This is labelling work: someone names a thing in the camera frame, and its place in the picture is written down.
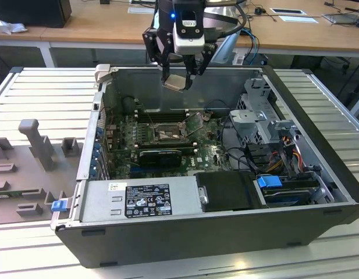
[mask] white sticker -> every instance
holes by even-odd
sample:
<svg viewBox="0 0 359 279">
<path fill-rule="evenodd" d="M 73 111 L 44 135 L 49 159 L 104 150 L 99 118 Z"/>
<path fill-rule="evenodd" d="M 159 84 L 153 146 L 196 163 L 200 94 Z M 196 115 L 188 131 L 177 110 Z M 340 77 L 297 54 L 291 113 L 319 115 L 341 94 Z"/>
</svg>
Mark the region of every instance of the white sticker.
<svg viewBox="0 0 359 279">
<path fill-rule="evenodd" d="M 166 211 L 166 210 L 170 210 L 171 207 L 170 206 L 160 206 L 157 208 L 157 210 L 160 210 L 160 211 Z"/>
<path fill-rule="evenodd" d="M 7 195 L 0 195 L 0 199 L 8 199 L 8 198 L 10 198 L 10 197 Z"/>
<path fill-rule="evenodd" d="M 125 191 L 126 187 L 127 187 L 127 182 L 109 183 L 108 191 Z"/>
</svg>

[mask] white paper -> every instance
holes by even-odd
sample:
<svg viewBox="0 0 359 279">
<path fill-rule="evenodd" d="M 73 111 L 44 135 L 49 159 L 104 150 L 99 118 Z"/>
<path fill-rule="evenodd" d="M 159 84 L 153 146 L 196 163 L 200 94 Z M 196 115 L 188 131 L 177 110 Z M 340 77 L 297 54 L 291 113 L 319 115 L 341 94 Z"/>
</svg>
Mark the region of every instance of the white paper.
<svg viewBox="0 0 359 279">
<path fill-rule="evenodd" d="M 0 32 L 11 35 L 11 33 L 28 31 L 24 24 L 21 23 L 8 23 L 0 20 Z"/>
<path fill-rule="evenodd" d="M 305 23 L 318 23 L 312 17 L 303 16 L 279 16 L 285 22 L 305 22 Z"/>
</svg>

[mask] computer tower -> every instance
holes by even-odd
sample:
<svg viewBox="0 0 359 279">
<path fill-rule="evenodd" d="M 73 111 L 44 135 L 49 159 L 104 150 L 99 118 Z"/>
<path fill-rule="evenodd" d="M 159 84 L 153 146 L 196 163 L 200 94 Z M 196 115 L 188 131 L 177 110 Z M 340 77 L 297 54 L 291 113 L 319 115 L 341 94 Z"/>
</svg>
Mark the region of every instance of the computer tower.
<svg viewBox="0 0 359 279">
<path fill-rule="evenodd" d="M 69 0 L 0 0 L 0 20 L 26 26 L 62 28 L 71 12 Z"/>
</svg>

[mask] warning label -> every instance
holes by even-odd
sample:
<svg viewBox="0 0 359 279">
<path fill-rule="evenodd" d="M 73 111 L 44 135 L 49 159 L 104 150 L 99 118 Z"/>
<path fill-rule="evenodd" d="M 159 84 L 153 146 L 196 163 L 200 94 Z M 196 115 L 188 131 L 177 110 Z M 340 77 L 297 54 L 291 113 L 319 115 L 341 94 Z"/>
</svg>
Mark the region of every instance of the warning label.
<svg viewBox="0 0 359 279">
<path fill-rule="evenodd" d="M 172 215 L 169 184 L 128 186 L 125 195 L 127 218 Z"/>
</svg>

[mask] floor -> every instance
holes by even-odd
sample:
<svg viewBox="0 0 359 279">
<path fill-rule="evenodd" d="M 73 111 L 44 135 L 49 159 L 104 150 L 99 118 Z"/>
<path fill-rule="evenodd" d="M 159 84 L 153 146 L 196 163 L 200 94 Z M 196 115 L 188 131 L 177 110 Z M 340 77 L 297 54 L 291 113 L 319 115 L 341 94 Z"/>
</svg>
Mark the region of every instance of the floor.
<svg viewBox="0 0 359 279">
<path fill-rule="evenodd" d="M 59 67 L 94 67 L 90 49 L 55 48 L 54 55 Z M 98 63 L 109 63 L 121 66 L 137 66 L 145 64 L 145 51 L 98 49 Z M 291 55 L 268 55 L 268 64 L 274 68 L 288 69 L 292 63 Z M 321 62 L 315 75 L 334 93 L 337 94 L 352 71 L 358 66 L 359 58 L 350 59 L 350 67 L 346 74 L 342 73 L 343 62 L 337 58 L 326 58 Z M 44 67 L 41 52 L 38 48 L 0 46 L 0 82 L 13 66 Z M 359 83 L 359 70 L 343 90 L 340 100 Z"/>
</svg>

